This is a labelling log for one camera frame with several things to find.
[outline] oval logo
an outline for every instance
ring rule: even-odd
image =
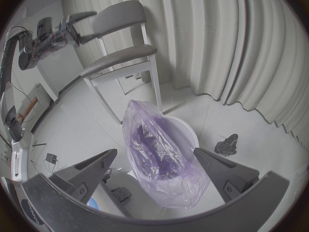
[[[23,208],[24,212],[27,214],[27,216],[36,224],[43,225],[44,222],[39,218],[37,213],[32,208],[31,203],[27,199],[23,199],[21,201],[21,207]]]

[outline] chair backrest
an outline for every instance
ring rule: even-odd
[[[142,4],[138,1],[125,1],[107,7],[92,20],[94,33],[100,33],[98,38],[109,33],[146,22]]]

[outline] chair frame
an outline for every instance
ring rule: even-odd
[[[145,23],[141,23],[141,30],[142,30],[142,33],[143,33],[144,43],[148,44]],[[106,52],[106,48],[105,48],[102,37],[99,38],[99,41],[100,41],[101,48],[103,50],[104,56],[106,56],[107,52]],[[120,77],[132,75],[132,74],[135,74],[135,73],[138,73],[138,72],[150,71],[152,87],[155,90],[158,109],[162,112],[162,101],[161,101],[159,78],[158,78],[158,71],[157,71],[157,64],[156,64],[156,60],[155,60],[155,54],[147,56],[146,62],[129,65],[129,66],[117,69],[117,70],[115,70],[113,66],[109,67],[109,69],[110,69],[110,72],[108,72],[108,73],[105,73],[105,74],[102,74],[102,75],[99,75],[99,76],[97,76],[96,74],[89,75],[87,77],[84,77],[84,80],[87,83],[88,87],[90,88],[91,92],[96,96],[96,98],[100,101],[102,106],[106,109],[106,111],[109,113],[109,115],[114,119],[114,121],[118,125],[121,125],[122,122],[117,117],[117,115],[114,113],[114,111],[111,109],[111,107],[108,105],[106,100],[103,98],[102,94],[99,92],[99,90],[97,88],[97,85],[116,79],[118,86],[121,88],[121,90],[125,94],[125,92],[124,92],[124,90],[123,90],[123,88],[122,88],[122,86],[119,82]]]

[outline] crumpled bag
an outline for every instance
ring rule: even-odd
[[[123,136],[141,187],[163,207],[192,208],[203,196],[208,176],[186,136],[150,102],[130,100]]]

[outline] crumpled black plastic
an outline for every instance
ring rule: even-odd
[[[214,151],[217,154],[224,155],[225,157],[234,155],[237,153],[236,144],[237,144],[238,135],[233,134],[229,136],[223,142],[218,142]]]

